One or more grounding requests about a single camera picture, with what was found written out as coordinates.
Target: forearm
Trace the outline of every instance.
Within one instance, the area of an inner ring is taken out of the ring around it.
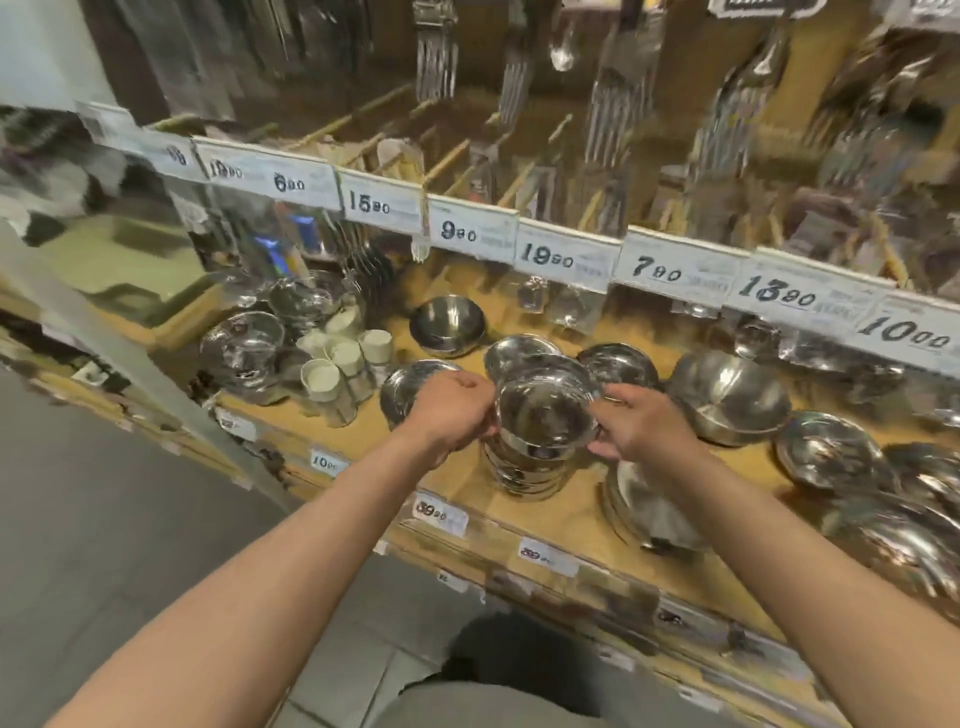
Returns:
[[[960,715],[960,633],[713,457],[670,466],[671,497],[862,728]],[[885,691],[881,686],[889,686]]]
[[[440,453],[398,429],[111,657],[56,728],[260,728]]]

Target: tiled floor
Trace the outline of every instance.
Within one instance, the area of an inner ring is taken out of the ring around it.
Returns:
[[[265,498],[0,371],[0,725],[38,728],[139,627],[280,519]],[[278,728],[363,728],[436,671],[471,620],[506,609],[371,556]],[[584,659],[629,726],[729,725],[646,673]]]

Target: human arm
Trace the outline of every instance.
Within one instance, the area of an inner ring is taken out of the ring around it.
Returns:
[[[147,624],[49,728],[262,728],[400,505],[491,404],[482,377],[432,376],[403,425]]]
[[[960,716],[960,630],[857,564],[734,473],[668,397],[614,385],[591,446],[668,483],[670,497],[797,646],[857,728],[939,728]]]

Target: human hand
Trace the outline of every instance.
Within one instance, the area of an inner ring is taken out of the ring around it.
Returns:
[[[496,432],[493,384],[472,372],[437,372],[427,379],[403,423],[446,457]]]
[[[590,406],[602,427],[599,437],[588,446],[590,452],[611,460],[638,462],[706,451],[684,413],[662,392],[631,384],[608,384],[604,391],[623,403],[596,400]]]

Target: person's right hand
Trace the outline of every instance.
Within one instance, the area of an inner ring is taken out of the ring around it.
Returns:
[[[704,450],[684,413],[662,392],[632,384],[608,384],[608,397],[596,400],[591,414],[603,428],[589,450],[600,457],[630,462],[684,457]]]

